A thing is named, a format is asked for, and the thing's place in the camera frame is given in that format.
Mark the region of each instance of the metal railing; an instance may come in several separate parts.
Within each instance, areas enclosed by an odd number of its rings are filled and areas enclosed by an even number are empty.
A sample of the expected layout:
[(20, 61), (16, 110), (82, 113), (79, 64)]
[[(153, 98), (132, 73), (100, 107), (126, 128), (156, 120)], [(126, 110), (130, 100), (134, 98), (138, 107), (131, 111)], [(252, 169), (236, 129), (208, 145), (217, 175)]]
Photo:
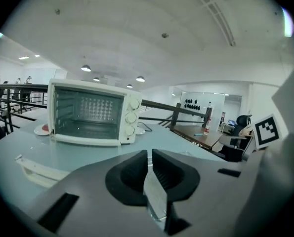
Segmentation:
[[(46, 96), (44, 95), (47, 93), (48, 85), (45, 84), (0, 84), (0, 89), (6, 91), (6, 98), (0, 98), (0, 102), (6, 103), (6, 107), (0, 108), (1, 111), (1, 116), (0, 116), (0, 121), (3, 121), (5, 123), (5, 127), (7, 128), (7, 125), (9, 125), (10, 132), (14, 131), (14, 127), (20, 128), (17, 125), (14, 125), (12, 123), (12, 116), (16, 116), (22, 119), (27, 119), (30, 121), (35, 121), (35, 118), (30, 118), (22, 115), (23, 110), (30, 109), (31, 107), (37, 107), (37, 108), (44, 108), (46, 109), (47, 106), (44, 104), (45, 103), (45, 98)], [(35, 99), (35, 98), (40, 98), (40, 97), (29, 97), (28, 94), (31, 93), (42, 93), (42, 100), (36, 101), (36, 102), (28, 102), (26, 101), (28, 99)], [(210, 115), (211, 115), (211, 108), (207, 108), (207, 111), (205, 114), (198, 113), (198, 112), (193, 112), (187, 109), (182, 109), (180, 108), (181, 104), (177, 104), (176, 107), (171, 106), (171, 105), (165, 105), (149, 100), (142, 100), (141, 106), (144, 106), (146, 109), (147, 108), (157, 108), (157, 109), (162, 109), (162, 110), (167, 110), (167, 111), (172, 111), (173, 114), (168, 117), (168, 118), (146, 118), (146, 117), (139, 117), (139, 119), (142, 120), (155, 120), (155, 121), (160, 121), (160, 125), (164, 127), (168, 126), (174, 126), (176, 125), (177, 122), (185, 122), (185, 123), (202, 123), (202, 127), (205, 127)], [(13, 107), (20, 106), (18, 110), (12, 111)], [(199, 116), (204, 118), (204, 121), (187, 121), (187, 120), (178, 120), (178, 115), (179, 113), (184, 113), (184, 114), (189, 114), (193, 116)]]

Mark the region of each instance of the white toaster oven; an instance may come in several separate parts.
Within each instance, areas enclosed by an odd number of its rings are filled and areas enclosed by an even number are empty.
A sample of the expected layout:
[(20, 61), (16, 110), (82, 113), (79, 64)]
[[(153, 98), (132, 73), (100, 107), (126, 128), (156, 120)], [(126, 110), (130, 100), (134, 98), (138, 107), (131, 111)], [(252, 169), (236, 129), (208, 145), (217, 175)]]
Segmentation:
[(58, 141), (98, 146), (133, 143), (141, 93), (93, 82), (51, 79), (48, 127)]

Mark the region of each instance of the oven knob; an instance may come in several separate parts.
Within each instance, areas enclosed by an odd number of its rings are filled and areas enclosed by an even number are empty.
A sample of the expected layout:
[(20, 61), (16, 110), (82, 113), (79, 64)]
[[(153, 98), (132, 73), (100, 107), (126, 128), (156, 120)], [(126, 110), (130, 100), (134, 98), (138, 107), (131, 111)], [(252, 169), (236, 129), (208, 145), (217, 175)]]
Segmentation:
[(137, 120), (137, 116), (135, 113), (128, 113), (125, 117), (127, 123), (132, 124)]
[(130, 101), (129, 104), (130, 104), (130, 107), (131, 107), (133, 110), (136, 110), (136, 109), (138, 109), (138, 107), (139, 107), (139, 100), (133, 98), (133, 99), (131, 99), (131, 101)]
[(133, 135), (134, 132), (135, 132), (135, 128), (133, 128), (133, 126), (127, 126), (125, 128), (125, 133), (127, 136)]

